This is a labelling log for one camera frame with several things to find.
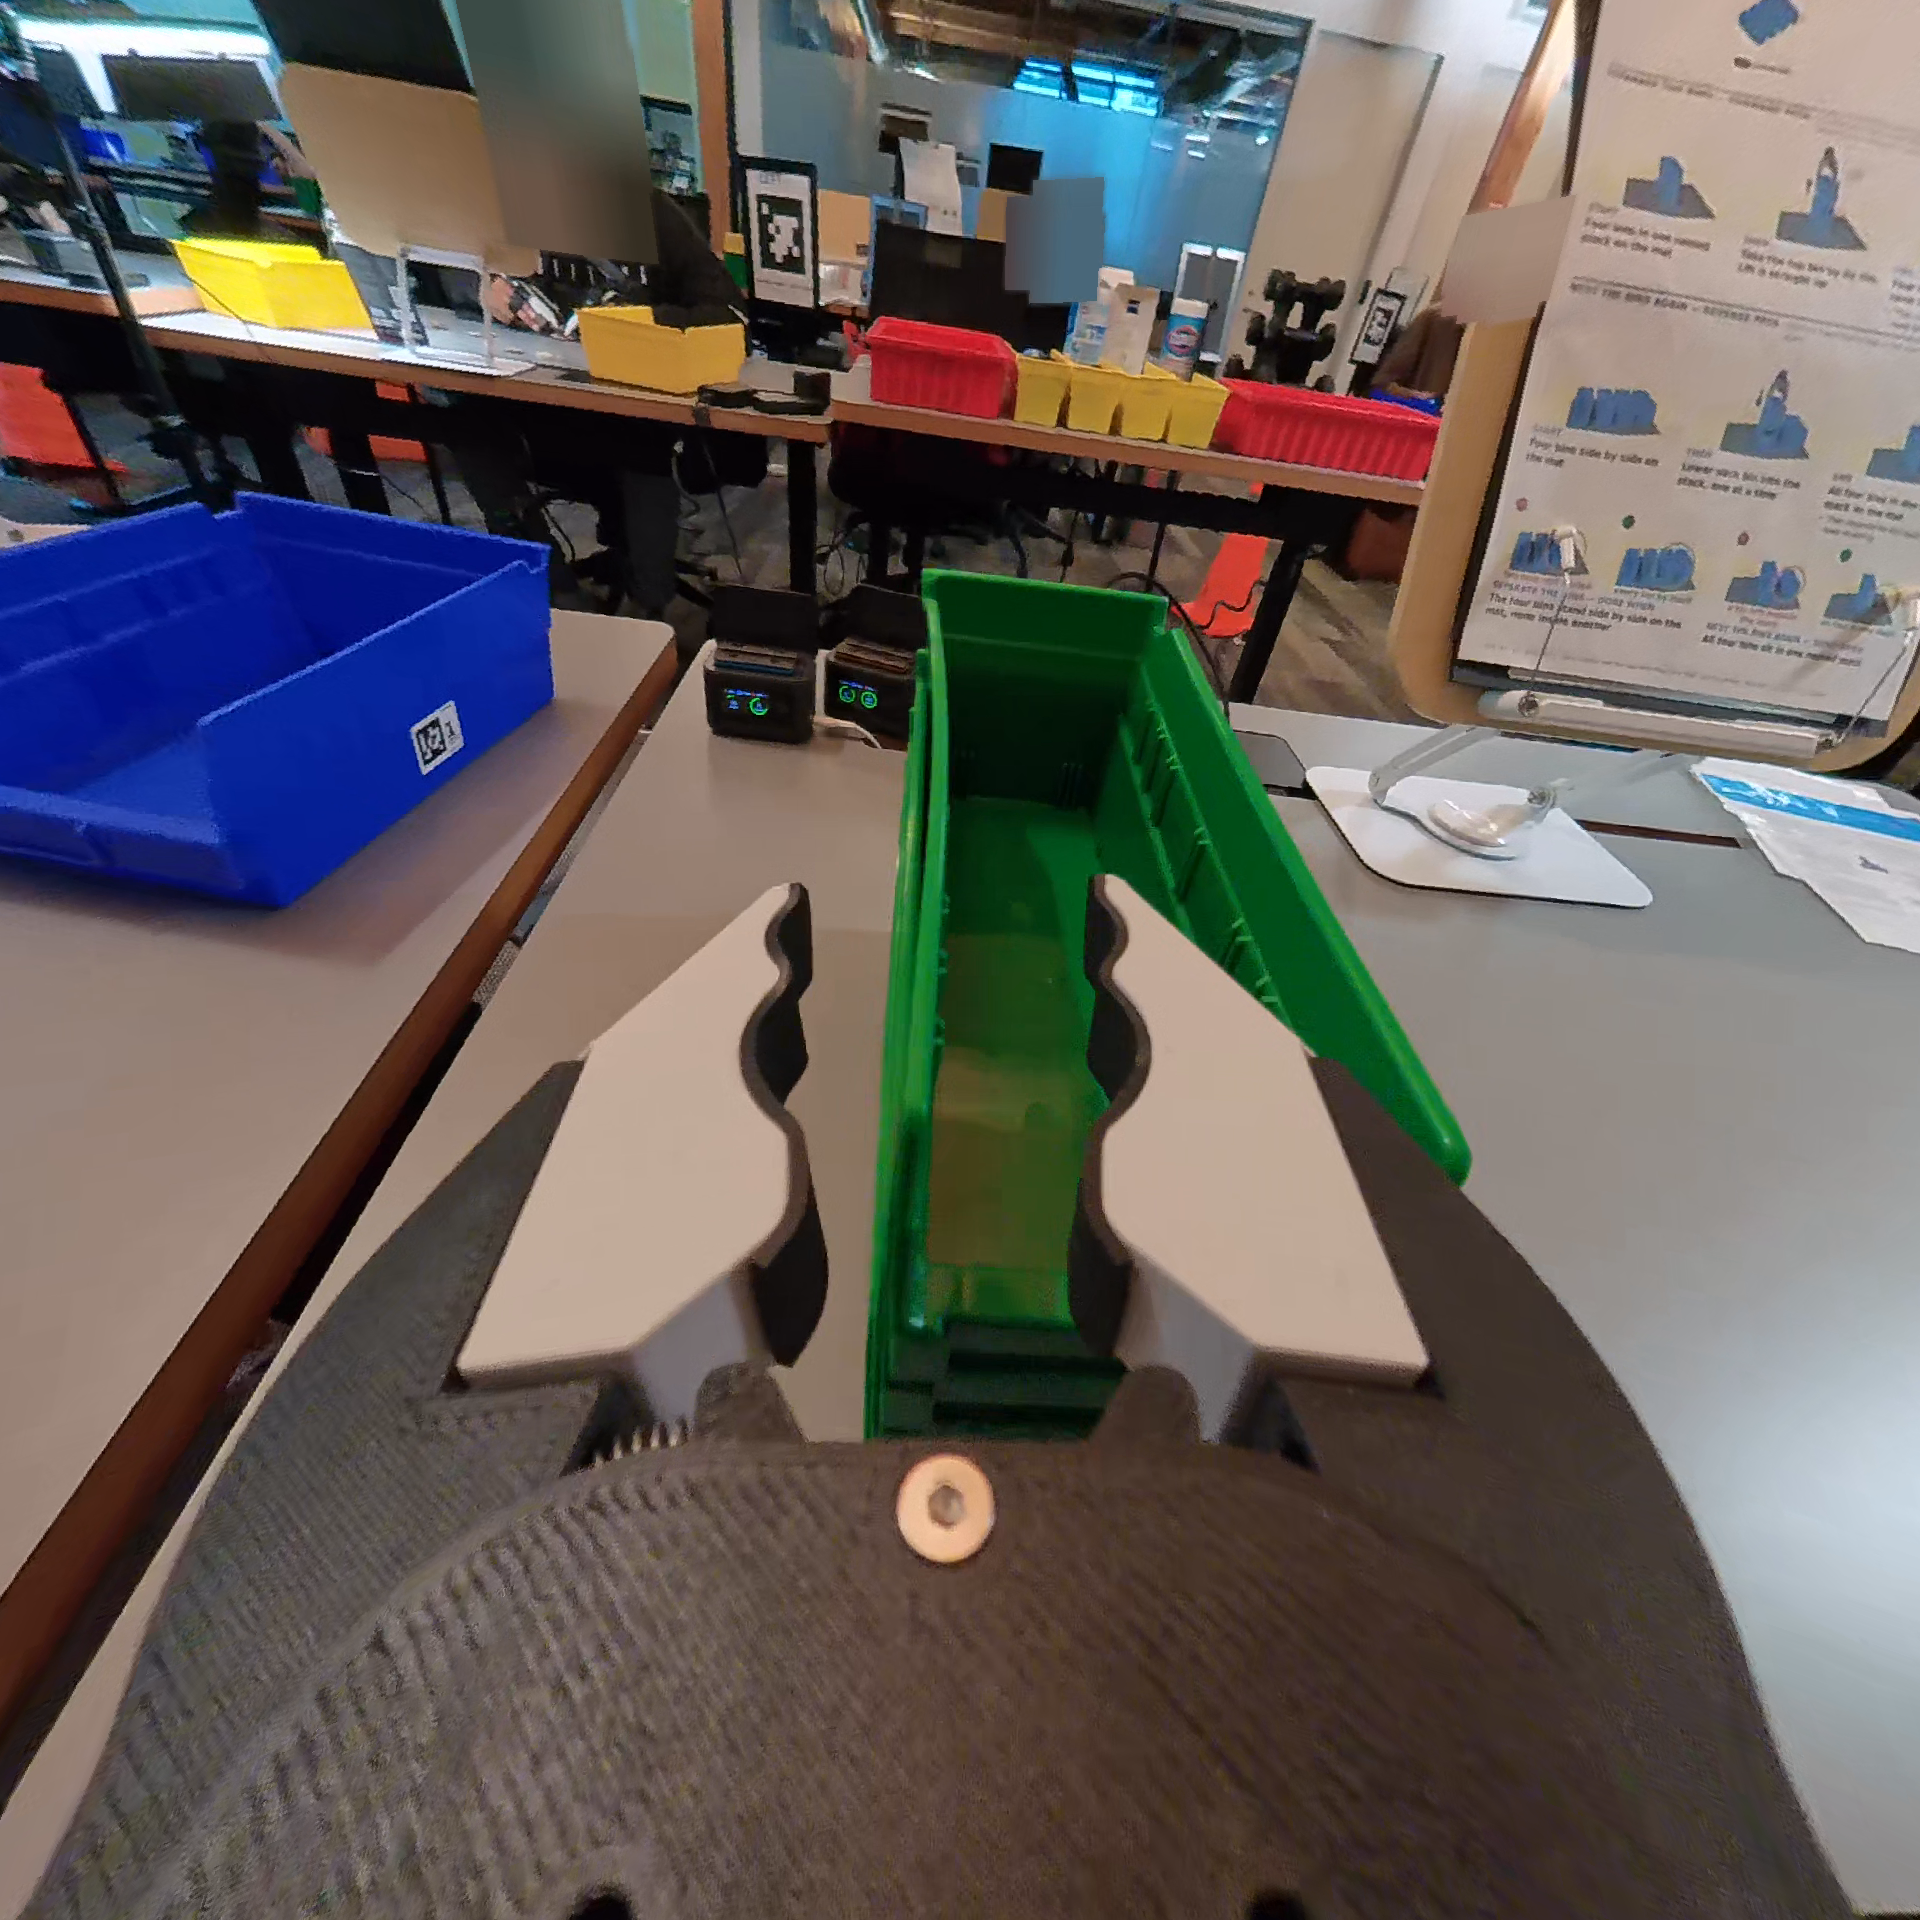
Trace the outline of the yellow plastic bin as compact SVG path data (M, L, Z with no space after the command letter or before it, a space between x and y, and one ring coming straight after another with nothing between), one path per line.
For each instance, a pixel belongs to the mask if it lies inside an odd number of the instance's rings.
M596 305L576 312L586 375L664 398L696 398L742 379L748 359L746 328L690 324L666 328L654 308Z
M348 268L303 244L175 239L204 312L272 332L375 335Z

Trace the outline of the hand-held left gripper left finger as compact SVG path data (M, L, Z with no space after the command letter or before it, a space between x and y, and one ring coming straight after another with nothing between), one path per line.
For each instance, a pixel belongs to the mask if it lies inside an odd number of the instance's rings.
M674 1425L711 1369L802 1354L830 1298L789 1109L808 988L812 901L786 880L578 1053L455 1359L462 1383L625 1382Z

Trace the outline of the instruction sheet on white stand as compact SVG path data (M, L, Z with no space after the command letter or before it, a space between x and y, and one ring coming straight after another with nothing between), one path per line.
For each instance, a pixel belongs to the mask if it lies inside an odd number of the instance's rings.
M1633 911L1653 905L1649 885L1574 819L1578 808L1642 775L1693 775L1698 755L1861 775L1878 754L1898 755L1915 740L1915 665L1878 736L1861 724L1796 724L1752 710L1683 710L1645 693L1492 688L1466 677L1458 637L1510 458L1529 337L1568 235L1572 174L1554 239L1527 239L1529 216L1490 213L1490 235L1461 235L1442 272L1466 346L1392 625L1401 698L1440 732L1373 770L1311 766L1308 786L1377 879L1424 893Z

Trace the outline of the black dumbbell set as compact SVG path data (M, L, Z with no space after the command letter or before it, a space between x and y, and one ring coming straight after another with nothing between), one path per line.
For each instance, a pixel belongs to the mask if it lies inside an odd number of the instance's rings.
M1258 289L1261 308L1244 324L1244 379L1266 387L1311 387L1337 342L1337 312L1346 301L1343 278L1303 278L1272 268Z

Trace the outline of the long wooden workbench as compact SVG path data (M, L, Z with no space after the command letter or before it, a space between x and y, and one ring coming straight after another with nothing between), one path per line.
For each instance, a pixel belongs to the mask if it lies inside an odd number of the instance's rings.
M58 359L129 359L105 293L78 289L46 276L3 272L3 328L22 332L38 317ZM957 420L942 412L886 409L861 392L840 392L826 420L767 420L756 412L696 412L685 398L596 382L583 371L528 368L476 371L465 363L418 363L376 337L324 332L246 332L208 312L138 317L162 368L187 359L224 371L254 371L272 387L288 424L343 428L372 439L428 442L449 435L450 409L375 398L376 390L433 390L474 398L493 412L521 409L562 420L570 431L592 424L657 424L711 431L789 447L789 583L816 579L816 494L834 435L879 431L914 443L911 472L925 485L969 495L985 507L1031 507L1107 516L1125 523L1183 524L1200 532L1244 532L1278 540L1266 593L1239 644L1231 698L1256 702L1303 565L1337 538L1346 502L1418 512L1419 485L1327 475L1313 468L1258 463L1215 447L1176 447L1123 439L1026 428L1015 420Z

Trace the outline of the white blue paper sheet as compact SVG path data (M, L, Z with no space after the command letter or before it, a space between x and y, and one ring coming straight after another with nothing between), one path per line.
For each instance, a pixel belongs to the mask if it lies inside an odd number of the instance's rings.
M1698 755L1693 777L1852 935L1915 954L1915 803L1869 781Z

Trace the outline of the yellow divided tray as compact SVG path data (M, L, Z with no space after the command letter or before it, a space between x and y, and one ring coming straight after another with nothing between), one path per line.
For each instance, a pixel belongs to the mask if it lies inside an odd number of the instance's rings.
M1211 447L1226 398L1226 382L1211 375L1172 375L1155 363L1130 375L1103 363L1074 363L1062 353L1024 353L1015 357L1013 420L1092 439Z

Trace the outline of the black monitor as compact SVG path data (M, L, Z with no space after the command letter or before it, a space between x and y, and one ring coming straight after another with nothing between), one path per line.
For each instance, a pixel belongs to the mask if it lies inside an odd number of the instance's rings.
M917 321L1009 337L1024 297L1002 283L999 239L942 235L879 221L871 249L871 321Z

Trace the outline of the black tripod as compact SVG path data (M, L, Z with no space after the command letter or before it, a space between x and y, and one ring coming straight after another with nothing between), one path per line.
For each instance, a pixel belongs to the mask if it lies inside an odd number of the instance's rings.
M226 512L230 487L221 478L217 463L204 456L197 431L181 417L159 348L150 346L138 312L132 308L132 288L110 249L104 213L85 184L85 169L63 134L53 101L46 97L38 73L38 56L22 41L12 8L3 8L3 101L33 117L38 142L53 155L53 164L38 164L33 158L22 158L17 164L28 169L53 196L53 204L63 207L63 213L68 213L72 227L79 232L93 253L94 276L110 293L121 342L129 348L138 392L145 402L154 451L182 472L182 487L193 502L217 516Z

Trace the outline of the red plastic bin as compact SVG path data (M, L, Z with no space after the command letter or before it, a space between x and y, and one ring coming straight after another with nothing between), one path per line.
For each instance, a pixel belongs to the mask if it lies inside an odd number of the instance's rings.
M873 405L957 420L1005 420L1013 409L1015 353L992 332L879 317L861 348Z

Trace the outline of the black white tag sign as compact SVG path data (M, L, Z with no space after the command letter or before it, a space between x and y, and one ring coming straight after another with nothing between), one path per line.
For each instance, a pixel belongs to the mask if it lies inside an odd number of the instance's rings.
M746 276L756 305L818 312L818 164L742 155Z

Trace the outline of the white carton box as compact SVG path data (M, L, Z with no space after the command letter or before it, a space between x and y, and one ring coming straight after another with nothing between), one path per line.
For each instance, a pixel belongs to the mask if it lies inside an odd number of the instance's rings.
M1140 288L1125 268L1097 268L1091 301L1070 308L1063 353L1074 368L1140 375L1160 289Z

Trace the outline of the red ribbed basket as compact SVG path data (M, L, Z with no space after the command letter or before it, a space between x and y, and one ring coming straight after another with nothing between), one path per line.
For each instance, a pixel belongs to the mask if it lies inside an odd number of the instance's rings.
M1430 409L1278 382L1223 387L1226 402L1211 431L1215 451L1409 485L1428 478L1442 428Z

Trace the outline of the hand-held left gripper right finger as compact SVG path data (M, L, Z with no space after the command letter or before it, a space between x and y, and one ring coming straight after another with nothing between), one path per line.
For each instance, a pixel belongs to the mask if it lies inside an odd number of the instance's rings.
M1187 1382L1211 1443L1278 1382L1418 1388L1428 1344L1316 1057L1123 879L1086 896L1092 1116L1068 1307L1092 1354Z

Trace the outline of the black battery charging case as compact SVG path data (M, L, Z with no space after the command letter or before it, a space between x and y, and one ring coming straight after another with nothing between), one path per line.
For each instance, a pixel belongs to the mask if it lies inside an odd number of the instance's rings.
M895 589L852 589L822 614L822 720L861 726L879 746L905 746L925 607Z
M700 670L709 732L808 746L818 718L818 599L791 589L714 589Z

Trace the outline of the blue plastic bin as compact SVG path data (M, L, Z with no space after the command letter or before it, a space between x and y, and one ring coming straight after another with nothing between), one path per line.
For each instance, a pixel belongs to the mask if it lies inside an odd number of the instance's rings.
M3 551L3 856L286 906L554 702L545 551L246 494Z

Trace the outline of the wooden document stand acrylic base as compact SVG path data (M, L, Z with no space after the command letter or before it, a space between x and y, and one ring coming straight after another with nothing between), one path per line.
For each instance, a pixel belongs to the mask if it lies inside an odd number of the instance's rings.
M258 3L277 56L281 114L343 244L394 264L400 348L425 363L518 371L493 346L436 346L410 264L533 278L539 249L507 235L496 164L444 3Z

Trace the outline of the printed instruction sheet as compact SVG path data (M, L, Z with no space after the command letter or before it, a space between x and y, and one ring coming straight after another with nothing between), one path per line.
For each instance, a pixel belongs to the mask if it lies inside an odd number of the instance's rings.
M1600 3L1458 637L1878 736L1915 665L1915 3Z

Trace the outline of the grey desk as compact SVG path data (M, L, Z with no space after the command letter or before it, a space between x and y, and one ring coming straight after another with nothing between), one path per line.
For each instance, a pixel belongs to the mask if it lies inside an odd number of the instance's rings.
M539 1075L782 879L812 893L795 1116L830 1304L786 1394L861 1413L903 755L662 714L288 1347ZM1915 957L1758 852L1614 842L1645 911L1373 879L1272 800L1470 1145L1467 1196L1631 1394L1736 1611L1819 1848L1915 1911Z

